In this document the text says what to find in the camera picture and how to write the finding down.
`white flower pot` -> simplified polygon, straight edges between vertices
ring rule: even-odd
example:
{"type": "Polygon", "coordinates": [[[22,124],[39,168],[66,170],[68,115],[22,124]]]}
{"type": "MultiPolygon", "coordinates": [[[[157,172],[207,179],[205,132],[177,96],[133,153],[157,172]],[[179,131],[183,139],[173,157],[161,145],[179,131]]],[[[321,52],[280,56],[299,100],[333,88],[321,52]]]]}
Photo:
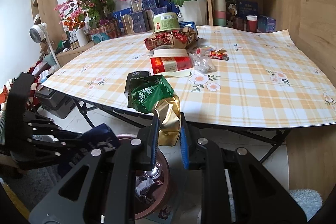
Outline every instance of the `white flower pot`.
{"type": "Polygon", "coordinates": [[[194,21],[196,26],[206,24],[208,10],[207,0],[185,1],[182,7],[179,6],[179,8],[185,22],[194,21]]]}
{"type": "Polygon", "coordinates": [[[80,46],[85,46],[87,44],[84,28],[78,29],[76,31],[76,36],[80,46]]]}

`gold foil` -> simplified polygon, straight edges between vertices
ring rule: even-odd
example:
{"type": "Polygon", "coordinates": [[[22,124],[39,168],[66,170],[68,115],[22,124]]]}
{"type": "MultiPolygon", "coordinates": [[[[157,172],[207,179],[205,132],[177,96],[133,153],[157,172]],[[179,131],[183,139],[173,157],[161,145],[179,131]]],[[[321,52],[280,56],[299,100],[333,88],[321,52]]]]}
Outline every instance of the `gold foil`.
{"type": "Polygon", "coordinates": [[[180,99],[174,93],[171,98],[165,98],[154,105],[154,111],[160,119],[158,145],[174,146],[179,139],[181,128],[180,99]]]}

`metal screw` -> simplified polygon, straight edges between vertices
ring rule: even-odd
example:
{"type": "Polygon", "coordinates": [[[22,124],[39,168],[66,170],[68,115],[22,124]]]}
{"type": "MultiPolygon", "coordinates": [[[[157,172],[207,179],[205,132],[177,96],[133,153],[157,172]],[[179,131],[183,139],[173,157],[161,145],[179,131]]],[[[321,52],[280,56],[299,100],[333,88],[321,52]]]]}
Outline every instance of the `metal screw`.
{"type": "Polygon", "coordinates": [[[208,143],[208,139],[206,138],[199,138],[197,140],[197,142],[200,144],[200,145],[206,145],[208,143]]]}
{"type": "Polygon", "coordinates": [[[246,150],[245,148],[243,148],[243,147],[239,147],[239,148],[237,149],[237,153],[238,153],[239,155],[246,155],[246,154],[247,154],[247,150],[246,150]]]}
{"type": "Polygon", "coordinates": [[[95,148],[91,151],[91,155],[94,157],[98,157],[101,154],[101,150],[99,148],[95,148]]]}
{"type": "Polygon", "coordinates": [[[138,138],[132,139],[131,140],[131,145],[134,145],[134,146],[141,145],[141,140],[138,139],[138,138]]]}

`red and yellow box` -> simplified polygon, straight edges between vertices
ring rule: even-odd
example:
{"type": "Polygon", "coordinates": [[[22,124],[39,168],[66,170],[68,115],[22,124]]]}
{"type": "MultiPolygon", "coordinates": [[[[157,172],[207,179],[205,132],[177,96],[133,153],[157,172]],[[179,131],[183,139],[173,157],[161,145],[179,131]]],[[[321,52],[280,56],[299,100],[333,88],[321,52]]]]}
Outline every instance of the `red and yellow box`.
{"type": "Polygon", "coordinates": [[[193,67],[189,57],[154,57],[151,58],[153,73],[173,72],[193,67]]]}

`checkered tablecloth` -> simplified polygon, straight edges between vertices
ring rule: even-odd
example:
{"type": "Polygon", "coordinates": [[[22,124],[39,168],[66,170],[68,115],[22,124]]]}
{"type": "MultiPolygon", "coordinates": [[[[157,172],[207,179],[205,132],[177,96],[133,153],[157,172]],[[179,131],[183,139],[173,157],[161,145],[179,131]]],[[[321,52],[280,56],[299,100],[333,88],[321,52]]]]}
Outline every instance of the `checkered tablecloth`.
{"type": "MultiPolygon", "coordinates": [[[[291,41],[288,31],[256,34],[198,27],[198,46],[224,48],[229,61],[217,71],[168,78],[193,122],[287,128],[336,123],[336,89],[291,41]]],[[[127,108],[127,74],[152,73],[143,40],[148,34],[103,41],[69,62],[43,85],[91,102],[127,108]]]]}

